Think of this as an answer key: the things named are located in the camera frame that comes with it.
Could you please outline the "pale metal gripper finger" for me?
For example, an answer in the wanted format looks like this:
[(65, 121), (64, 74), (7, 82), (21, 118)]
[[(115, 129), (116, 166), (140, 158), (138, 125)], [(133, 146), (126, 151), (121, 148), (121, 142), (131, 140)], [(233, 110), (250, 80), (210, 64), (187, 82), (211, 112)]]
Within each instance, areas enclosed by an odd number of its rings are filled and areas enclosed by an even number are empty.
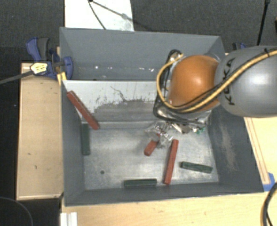
[(173, 136), (170, 134), (170, 127), (165, 127), (160, 130), (160, 147), (166, 148), (170, 145), (173, 140)]
[(161, 136), (161, 127), (158, 124), (152, 124), (145, 130), (145, 133), (150, 141), (158, 142)]

